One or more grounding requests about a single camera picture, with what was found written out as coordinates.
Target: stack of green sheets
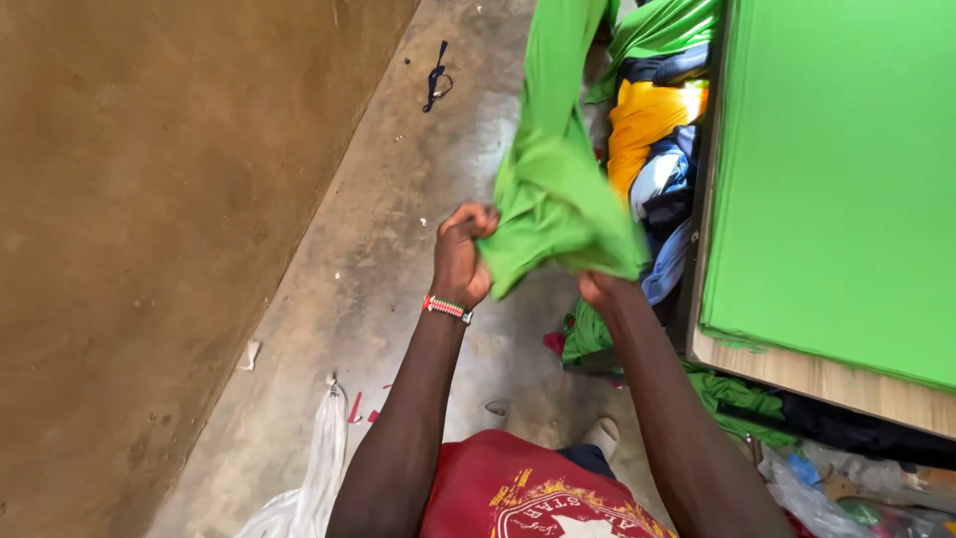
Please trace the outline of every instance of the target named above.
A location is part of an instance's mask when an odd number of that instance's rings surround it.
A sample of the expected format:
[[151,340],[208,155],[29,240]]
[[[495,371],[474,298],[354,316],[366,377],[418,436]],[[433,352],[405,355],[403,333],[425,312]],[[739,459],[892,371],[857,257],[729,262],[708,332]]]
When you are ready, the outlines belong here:
[[956,389],[956,2],[731,1],[705,332]]

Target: black strap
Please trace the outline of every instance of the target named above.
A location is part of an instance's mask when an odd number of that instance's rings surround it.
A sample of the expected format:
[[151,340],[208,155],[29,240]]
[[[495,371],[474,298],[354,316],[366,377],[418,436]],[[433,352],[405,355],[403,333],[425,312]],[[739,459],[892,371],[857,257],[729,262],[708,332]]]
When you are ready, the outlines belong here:
[[[431,73],[428,74],[428,104],[422,107],[422,112],[430,112],[431,106],[435,104],[435,101],[441,99],[445,96],[446,93],[451,91],[451,88],[455,86],[454,81],[445,74],[445,66],[442,65],[442,56],[445,55],[445,49],[448,48],[448,42],[442,40],[442,49],[438,52],[438,63],[435,65],[435,69],[431,70]],[[448,79],[450,86],[444,92],[438,93],[435,95],[435,88],[438,86],[438,78],[445,77]]]

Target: red t-shirt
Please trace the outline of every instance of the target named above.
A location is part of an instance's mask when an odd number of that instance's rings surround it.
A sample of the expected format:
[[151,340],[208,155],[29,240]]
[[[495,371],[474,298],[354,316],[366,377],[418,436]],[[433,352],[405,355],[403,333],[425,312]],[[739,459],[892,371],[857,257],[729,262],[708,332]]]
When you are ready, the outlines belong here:
[[422,536],[677,538],[624,484],[499,430],[442,445]]

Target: beaded bracelet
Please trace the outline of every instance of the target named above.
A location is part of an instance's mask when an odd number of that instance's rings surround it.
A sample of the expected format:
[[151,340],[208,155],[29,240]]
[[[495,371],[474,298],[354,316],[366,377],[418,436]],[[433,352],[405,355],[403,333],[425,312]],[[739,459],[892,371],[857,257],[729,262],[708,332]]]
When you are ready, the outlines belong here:
[[445,314],[450,314],[459,320],[465,322],[465,325],[471,325],[471,314],[473,310],[465,311],[463,306],[459,304],[452,303],[451,301],[445,301],[435,297],[434,295],[428,297],[424,296],[424,302],[422,303],[422,310],[438,310],[439,312],[444,312]]

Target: hand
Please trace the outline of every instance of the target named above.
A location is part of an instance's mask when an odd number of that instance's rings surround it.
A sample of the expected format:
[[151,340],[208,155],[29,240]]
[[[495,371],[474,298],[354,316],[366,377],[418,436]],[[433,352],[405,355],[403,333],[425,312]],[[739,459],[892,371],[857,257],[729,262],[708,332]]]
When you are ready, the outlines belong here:
[[598,271],[578,273],[577,291],[581,294],[581,298],[604,318],[610,315],[619,298],[630,297],[635,292],[643,298],[643,293],[636,284]]
[[498,228],[499,218],[492,206],[466,202],[438,227],[435,276],[428,295],[468,310],[485,298],[491,288],[491,274],[478,261],[474,239],[491,235]]

